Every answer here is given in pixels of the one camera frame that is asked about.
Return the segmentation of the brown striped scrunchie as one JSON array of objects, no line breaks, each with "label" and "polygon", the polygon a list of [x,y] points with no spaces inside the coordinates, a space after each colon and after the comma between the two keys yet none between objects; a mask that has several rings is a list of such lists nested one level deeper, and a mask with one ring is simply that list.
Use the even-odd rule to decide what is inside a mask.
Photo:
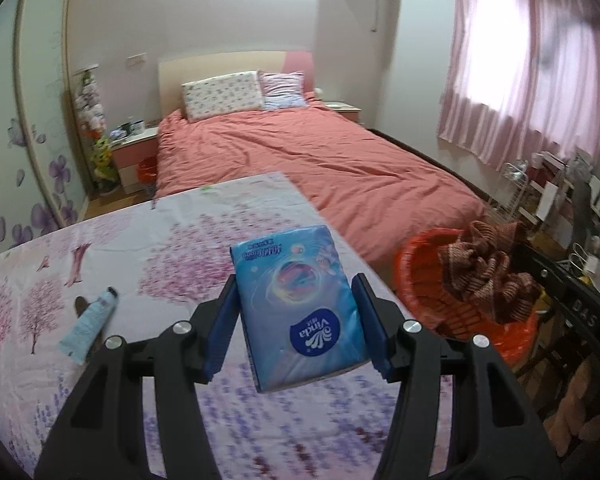
[{"label": "brown striped scrunchie", "polygon": [[519,222],[471,222],[437,249],[445,289],[495,323],[526,321],[542,291],[530,273],[511,270],[513,248],[525,235]]}]

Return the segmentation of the light blue cream tube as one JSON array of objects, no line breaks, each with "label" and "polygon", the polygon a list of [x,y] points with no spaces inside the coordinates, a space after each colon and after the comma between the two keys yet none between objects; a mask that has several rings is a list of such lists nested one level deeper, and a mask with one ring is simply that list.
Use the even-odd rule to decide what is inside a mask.
[{"label": "light blue cream tube", "polygon": [[108,287],[93,302],[82,296],[76,298],[74,307],[78,318],[69,333],[58,342],[58,349],[74,363],[84,365],[118,303],[119,293],[113,287]]}]

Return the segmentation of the pink nightstand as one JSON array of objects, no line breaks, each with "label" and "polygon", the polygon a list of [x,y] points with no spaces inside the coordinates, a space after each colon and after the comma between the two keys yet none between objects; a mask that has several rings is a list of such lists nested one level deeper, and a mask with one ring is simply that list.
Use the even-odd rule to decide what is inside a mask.
[{"label": "pink nightstand", "polygon": [[112,148],[112,159],[126,195],[142,189],[137,177],[136,166],[144,159],[158,154],[158,128],[147,128],[144,132],[122,139]]},{"label": "pink nightstand", "polygon": [[329,110],[332,110],[335,113],[340,114],[344,118],[347,118],[347,120],[350,120],[351,122],[356,122],[356,124],[358,124],[358,122],[361,121],[359,119],[359,114],[361,114],[361,110],[356,106],[344,102],[330,101],[325,102],[325,107],[327,107]]}]

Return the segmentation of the cluttered desk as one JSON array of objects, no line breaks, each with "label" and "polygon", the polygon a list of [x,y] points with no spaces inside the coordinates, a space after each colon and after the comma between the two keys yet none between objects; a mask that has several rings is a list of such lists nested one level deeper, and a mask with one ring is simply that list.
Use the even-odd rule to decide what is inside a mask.
[{"label": "cluttered desk", "polygon": [[539,192],[538,222],[531,241],[569,272],[600,293],[600,180],[592,156],[580,148],[567,161],[548,152],[531,181]]}]

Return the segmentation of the floral glass wardrobe door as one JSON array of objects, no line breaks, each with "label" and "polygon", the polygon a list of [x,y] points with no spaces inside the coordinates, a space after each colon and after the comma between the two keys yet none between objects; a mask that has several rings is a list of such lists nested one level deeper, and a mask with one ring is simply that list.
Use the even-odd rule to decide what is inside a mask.
[{"label": "floral glass wardrobe door", "polygon": [[0,0],[0,253],[84,218],[90,178],[71,104],[69,0]]}]

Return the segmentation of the blue Vinda tissue pack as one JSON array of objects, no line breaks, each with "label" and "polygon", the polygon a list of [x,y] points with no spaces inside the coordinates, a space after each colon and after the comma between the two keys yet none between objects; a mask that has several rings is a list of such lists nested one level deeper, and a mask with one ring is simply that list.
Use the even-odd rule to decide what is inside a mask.
[{"label": "blue Vinda tissue pack", "polygon": [[339,375],[368,361],[350,282],[327,226],[230,248],[245,344],[259,393]]}]

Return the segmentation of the striped pink pillow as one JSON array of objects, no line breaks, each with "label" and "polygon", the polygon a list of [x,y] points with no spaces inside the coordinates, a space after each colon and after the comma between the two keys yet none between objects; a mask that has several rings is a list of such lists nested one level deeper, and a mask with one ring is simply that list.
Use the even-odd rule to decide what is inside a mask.
[{"label": "striped pink pillow", "polygon": [[304,97],[304,73],[259,73],[265,110],[307,107]]}]

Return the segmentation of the red mesh trash basket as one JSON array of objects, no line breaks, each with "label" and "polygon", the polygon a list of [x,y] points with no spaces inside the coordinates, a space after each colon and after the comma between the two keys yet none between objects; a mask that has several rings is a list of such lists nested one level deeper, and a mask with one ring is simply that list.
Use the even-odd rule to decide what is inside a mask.
[{"label": "red mesh trash basket", "polygon": [[498,324],[445,289],[437,249],[455,242],[464,229],[435,228],[406,243],[394,263],[397,297],[416,320],[434,333],[459,340],[482,334],[509,366],[516,367],[530,354],[537,335],[535,305],[526,321]]}]

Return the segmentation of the small red bin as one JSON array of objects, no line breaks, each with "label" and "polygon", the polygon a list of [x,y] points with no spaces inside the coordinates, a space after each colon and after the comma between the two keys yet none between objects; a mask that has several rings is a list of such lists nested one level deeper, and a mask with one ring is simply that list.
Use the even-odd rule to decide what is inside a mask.
[{"label": "small red bin", "polygon": [[143,186],[153,188],[158,179],[158,160],[155,156],[142,159],[136,165],[137,180]]}]

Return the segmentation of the bed with coral duvet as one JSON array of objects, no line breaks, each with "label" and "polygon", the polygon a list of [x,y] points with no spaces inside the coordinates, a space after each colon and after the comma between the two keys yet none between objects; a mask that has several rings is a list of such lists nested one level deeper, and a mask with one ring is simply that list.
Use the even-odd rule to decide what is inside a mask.
[{"label": "bed with coral duvet", "polygon": [[[305,107],[190,119],[183,84],[260,70],[305,73]],[[485,205],[449,172],[329,110],[313,93],[309,52],[233,52],[158,65],[158,194],[281,172],[373,270],[414,235],[461,229]]]}]

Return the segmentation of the plush toy bouquet stack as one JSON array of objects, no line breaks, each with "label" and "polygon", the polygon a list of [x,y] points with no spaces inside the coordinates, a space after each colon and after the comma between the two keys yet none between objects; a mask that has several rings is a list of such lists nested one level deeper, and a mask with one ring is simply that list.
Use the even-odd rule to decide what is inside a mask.
[{"label": "plush toy bouquet stack", "polygon": [[112,160],[107,123],[95,77],[96,66],[83,68],[74,74],[74,110],[88,170],[99,194],[110,194],[120,179]]}]

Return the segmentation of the pink striped curtain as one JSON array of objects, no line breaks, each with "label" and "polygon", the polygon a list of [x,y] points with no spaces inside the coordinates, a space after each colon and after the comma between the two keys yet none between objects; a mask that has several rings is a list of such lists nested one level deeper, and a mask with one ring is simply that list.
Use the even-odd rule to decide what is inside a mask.
[{"label": "pink striped curtain", "polygon": [[595,0],[455,0],[439,138],[494,169],[600,154]]}]

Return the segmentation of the far pink nightstand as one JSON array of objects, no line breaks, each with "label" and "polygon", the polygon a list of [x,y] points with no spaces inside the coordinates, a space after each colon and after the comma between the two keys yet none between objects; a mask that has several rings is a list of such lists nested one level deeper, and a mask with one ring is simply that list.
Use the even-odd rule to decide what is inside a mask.
[{"label": "far pink nightstand", "polygon": [[359,114],[361,114],[361,110],[356,106],[344,102],[330,101],[325,102],[325,107],[327,107],[329,110],[332,110],[335,113],[340,114],[344,118],[347,118],[347,120],[350,120],[351,122],[356,122],[356,124],[358,124],[358,122],[361,121],[359,119]]}]

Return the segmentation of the left pink nightstand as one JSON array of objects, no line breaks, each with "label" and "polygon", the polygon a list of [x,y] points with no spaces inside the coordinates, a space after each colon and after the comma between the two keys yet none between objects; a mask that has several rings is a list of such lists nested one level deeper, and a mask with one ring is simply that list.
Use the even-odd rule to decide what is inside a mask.
[{"label": "left pink nightstand", "polygon": [[126,195],[142,189],[137,177],[136,166],[144,159],[158,154],[158,128],[147,128],[144,132],[122,139],[112,148],[112,159]]}]

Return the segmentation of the white floral pillow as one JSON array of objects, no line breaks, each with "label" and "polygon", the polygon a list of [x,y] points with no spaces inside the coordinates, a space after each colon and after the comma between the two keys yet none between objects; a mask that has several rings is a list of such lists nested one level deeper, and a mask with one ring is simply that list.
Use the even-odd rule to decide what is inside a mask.
[{"label": "white floral pillow", "polygon": [[191,122],[264,107],[259,75],[255,70],[185,82],[181,92]]}]

